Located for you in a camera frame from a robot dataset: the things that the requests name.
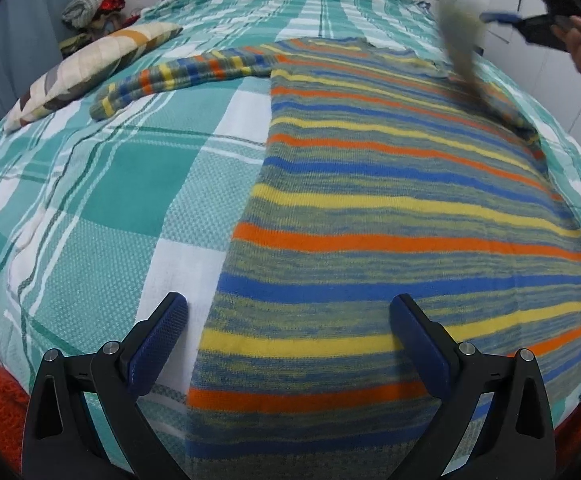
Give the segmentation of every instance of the green plaid bedspread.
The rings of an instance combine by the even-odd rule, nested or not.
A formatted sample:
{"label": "green plaid bedspread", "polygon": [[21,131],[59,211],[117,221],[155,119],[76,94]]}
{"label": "green plaid bedspread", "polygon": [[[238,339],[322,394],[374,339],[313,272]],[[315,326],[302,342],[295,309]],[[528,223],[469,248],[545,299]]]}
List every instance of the green plaid bedspread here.
{"label": "green plaid bedspread", "polygon": [[[144,22],[183,32],[111,80],[211,49],[286,38],[365,38],[440,60],[435,24],[413,0],[165,0]],[[536,125],[555,186],[581,224],[581,148],[492,65]],[[141,98],[94,123],[94,94],[5,136],[0,126],[0,364],[32,387],[43,353],[96,351],[145,319],[170,290],[190,326],[142,409],[184,457],[186,407],[199,339],[232,230],[264,160],[269,80],[215,82]],[[581,385],[552,406],[562,420]],[[89,399],[111,458],[123,464]]]}

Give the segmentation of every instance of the white square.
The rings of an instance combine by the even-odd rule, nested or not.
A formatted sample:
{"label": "white square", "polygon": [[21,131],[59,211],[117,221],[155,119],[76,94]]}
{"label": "white square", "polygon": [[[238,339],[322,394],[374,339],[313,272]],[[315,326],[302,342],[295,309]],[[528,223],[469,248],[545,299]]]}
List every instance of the white square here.
{"label": "white square", "polygon": [[226,253],[172,240],[157,242],[144,282],[135,322],[148,317],[169,292],[188,302],[188,326],[177,341],[157,382],[187,393],[197,359],[202,330],[215,296]]}
{"label": "white square", "polygon": [[215,135],[265,143],[270,127],[270,95],[235,91]]}

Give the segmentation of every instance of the patterned pillow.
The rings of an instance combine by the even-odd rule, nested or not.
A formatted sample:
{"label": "patterned pillow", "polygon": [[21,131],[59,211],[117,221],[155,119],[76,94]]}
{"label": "patterned pillow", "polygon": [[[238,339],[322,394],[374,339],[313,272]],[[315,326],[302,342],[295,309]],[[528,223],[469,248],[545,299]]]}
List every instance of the patterned pillow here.
{"label": "patterned pillow", "polygon": [[30,85],[8,112],[4,131],[14,132],[79,99],[181,30],[176,23],[145,23],[122,28],[85,46]]}

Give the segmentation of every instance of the orange fuzzy fabric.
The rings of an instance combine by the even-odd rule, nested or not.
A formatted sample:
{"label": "orange fuzzy fabric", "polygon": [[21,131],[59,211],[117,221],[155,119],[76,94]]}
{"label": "orange fuzzy fabric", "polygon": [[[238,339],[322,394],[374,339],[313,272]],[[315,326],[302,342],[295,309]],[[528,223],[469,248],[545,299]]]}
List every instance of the orange fuzzy fabric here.
{"label": "orange fuzzy fabric", "polygon": [[28,394],[13,376],[0,368],[0,452],[17,472],[22,469],[22,439],[28,400]]}

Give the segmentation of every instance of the silver bolt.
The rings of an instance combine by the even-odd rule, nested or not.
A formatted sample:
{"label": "silver bolt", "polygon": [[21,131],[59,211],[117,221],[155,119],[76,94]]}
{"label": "silver bolt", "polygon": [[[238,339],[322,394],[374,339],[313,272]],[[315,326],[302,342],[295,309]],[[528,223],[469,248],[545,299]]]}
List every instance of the silver bolt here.
{"label": "silver bolt", "polygon": [[520,357],[525,361],[532,361],[535,359],[535,355],[533,355],[533,352],[531,352],[528,348],[522,348],[520,350]]}
{"label": "silver bolt", "polygon": [[117,351],[119,349],[120,349],[120,344],[117,341],[109,341],[107,343],[104,343],[104,346],[102,346],[102,351],[106,355],[117,354]]}
{"label": "silver bolt", "polygon": [[51,348],[50,350],[48,350],[45,354],[44,354],[44,360],[48,361],[49,363],[53,362],[55,359],[57,359],[57,356],[59,355],[59,350],[57,350],[56,348]]}
{"label": "silver bolt", "polygon": [[475,353],[475,345],[464,341],[464,343],[459,343],[459,351],[464,355],[472,355]]}

